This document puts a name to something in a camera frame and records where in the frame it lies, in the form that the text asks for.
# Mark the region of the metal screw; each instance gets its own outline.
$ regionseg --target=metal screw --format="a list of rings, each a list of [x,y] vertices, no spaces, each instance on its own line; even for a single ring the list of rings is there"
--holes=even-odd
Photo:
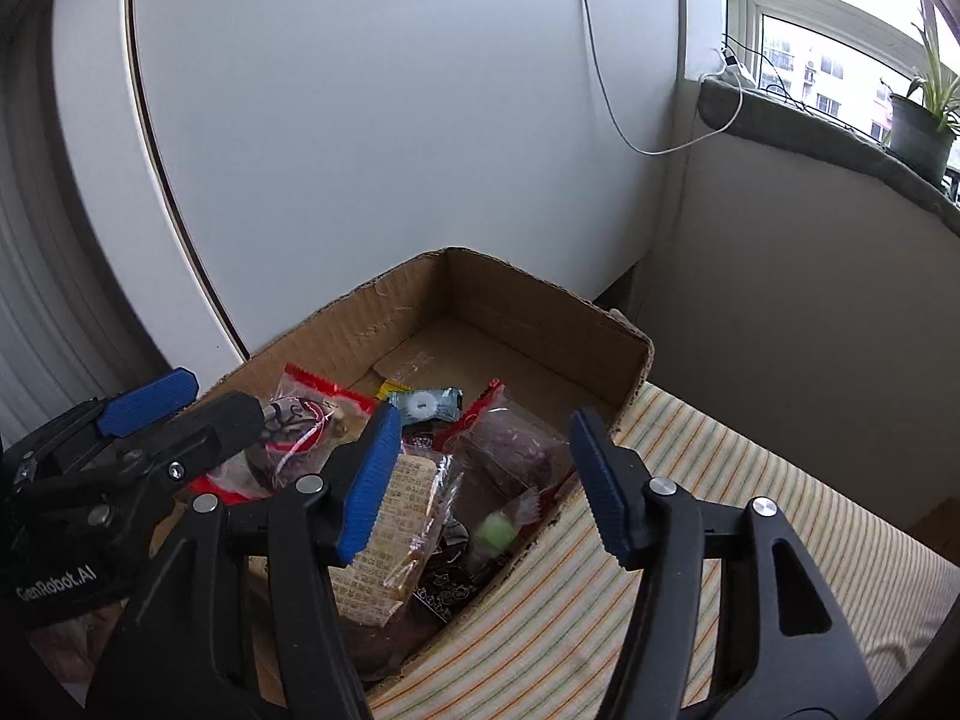
[[[650,480],[650,488],[657,495],[673,495],[677,491],[677,483],[665,476],[655,476]]]
[[[772,517],[776,514],[776,504],[769,498],[754,498],[751,506],[761,517]]]
[[[110,507],[107,504],[98,504],[90,509],[90,514],[86,516],[86,523],[91,528],[99,528],[110,516]]]
[[[37,471],[37,463],[35,461],[24,461],[20,464],[20,468],[16,469],[16,474],[13,474],[13,483],[15,485],[20,484],[24,479],[30,479]]]
[[[319,476],[315,474],[309,474],[307,476],[301,476],[296,480],[296,491],[298,493],[304,493],[309,495],[311,493],[319,493],[323,489],[323,479],[320,479]]]
[[[193,511],[198,512],[198,514],[212,512],[213,509],[217,508],[219,502],[220,498],[213,493],[204,493],[203,495],[198,495],[193,499]]]

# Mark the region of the striped cushion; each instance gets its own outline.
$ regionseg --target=striped cushion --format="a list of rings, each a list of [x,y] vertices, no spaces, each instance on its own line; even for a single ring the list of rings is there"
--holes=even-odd
[[[755,495],[778,502],[837,595],[881,698],[918,659],[960,592],[960,568],[656,386],[644,386],[616,435],[652,472],[700,498],[741,507]],[[709,688],[718,569],[718,562],[704,564],[687,703]],[[638,576],[603,551],[582,490],[563,500],[508,573],[400,678],[370,696],[376,718],[592,717]]]

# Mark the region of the white wall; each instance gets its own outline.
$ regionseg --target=white wall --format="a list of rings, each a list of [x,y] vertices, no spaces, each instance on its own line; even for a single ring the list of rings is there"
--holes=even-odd
[[[726,31],[720,0],[683,0],[683,76],[686,79],[699,80],[704,73],[723,70],[717,50],[723,45]]]
[[[181,245],[141,128],[127,0],[54,0],[56,112],[80,201],[131,308],[207,389],[243,358]]]
[[[590,4],[616,114],[662,148],[677,0]],[[580,0],[133,12],[174,200],[251,349],[423,250],[478,248],[593,298],[650,245],[664,163],[613,130]]]
[[[960,239],[880,181],[693,148],[652,380],[905,527],[960,493]]]

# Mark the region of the window frame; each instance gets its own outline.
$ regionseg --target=window frame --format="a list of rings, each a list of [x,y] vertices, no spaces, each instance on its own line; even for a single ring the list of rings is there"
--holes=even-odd
[[[926,65],[923,44],[884,20],[840,0],[728,0],[727,33],[762,52],[763,17],[792,23],[843,43],[912,79]],[[730,48],[760,76],[760,57],[731,42]]]
[[[760,89],[772,95],[785,98],[786,95],[791,93],[790,89],[792,86],[793,84],[790,80],[784,80],[779,76],[775,76],[771,71],[764,71],[760,75]]]
[[[820,100],[824,100],[824,102],[827,103],[826,109],[820,108]],[[817,98],[813,101],[813,107],[821,113],[826,113],[832,119],[840,118],[840,100],[834,100],[833,98],[827,97],[827,95],[822,95],[820,92],[817,92]]]
[[[786,52],[783,49],[775,49],[772,46],[768,46],[763,49],[763,55],[767,58],[767,63],[772,67],[775,67],[777,70],[784,70],[788,73],[792,73],[793,60],[796,59],[792,53]]]
[[[874,127],[880,131],[880,136],[874,134]],[[884,127],[880,122],[870,122],[870,137],[879,143],[883,143],[884,138],[890,134],[890,127]]]
[[[843,63],[837,61],[832,56],[824,55],[820,56],[820,72],[826,73],[829,76],[833,76],[834,79],[843,80]]]

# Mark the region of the cardboard box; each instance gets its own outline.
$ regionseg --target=cardboard box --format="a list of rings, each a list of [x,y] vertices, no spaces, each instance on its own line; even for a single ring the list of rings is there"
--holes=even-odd
[[[269,400],[288,362],[368,395],[385,379],[459,386],[464,405],[498,378],[512,399],[566,436],[570,415],[584,404],[613,427],[652,360],[649,338],[627,322],[507,263],[449,248],[320,309],[203,400],[234,389]],[[470,499],[477,504],[484,494],[496,495],[491,485]],[[479,509],[503,503],[491,499]]]

